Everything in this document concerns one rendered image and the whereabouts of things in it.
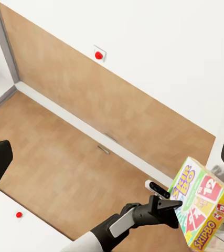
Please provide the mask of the board game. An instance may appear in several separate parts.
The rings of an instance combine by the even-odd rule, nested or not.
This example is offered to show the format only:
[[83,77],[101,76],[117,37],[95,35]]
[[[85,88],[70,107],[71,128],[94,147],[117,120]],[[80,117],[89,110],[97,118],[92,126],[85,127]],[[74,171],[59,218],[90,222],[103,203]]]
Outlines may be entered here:
[[168,192],[183,201],[174,211],[188,246],[204,252],[224,221],[224,183],[188,156]]

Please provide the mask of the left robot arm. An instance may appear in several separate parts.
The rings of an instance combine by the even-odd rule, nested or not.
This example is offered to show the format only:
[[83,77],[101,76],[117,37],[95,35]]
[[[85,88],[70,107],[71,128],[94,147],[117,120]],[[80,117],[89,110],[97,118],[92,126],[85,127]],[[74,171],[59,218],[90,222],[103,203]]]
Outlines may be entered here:
[[151,180],[146,181],[145,187],[154,193],[148,204],[126,204],[120,214],[112,215],[60,252],[110,252],[127,238],[130,228],[158,224],[178,228],[179,221],[174,208],[182,206],[183,201],[169,200],[169,192]]

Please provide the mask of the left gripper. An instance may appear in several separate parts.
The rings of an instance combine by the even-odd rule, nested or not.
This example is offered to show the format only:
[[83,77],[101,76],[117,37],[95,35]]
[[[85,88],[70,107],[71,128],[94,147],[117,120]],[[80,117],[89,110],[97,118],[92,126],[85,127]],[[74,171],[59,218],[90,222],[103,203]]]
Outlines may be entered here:
[[151,195],[149,203],[141,208],[142,221],[146,225],[166,224],[175,229],[179,227],[179,221],[174,211],[175,207],[183,205],[183,201],[161,199]]

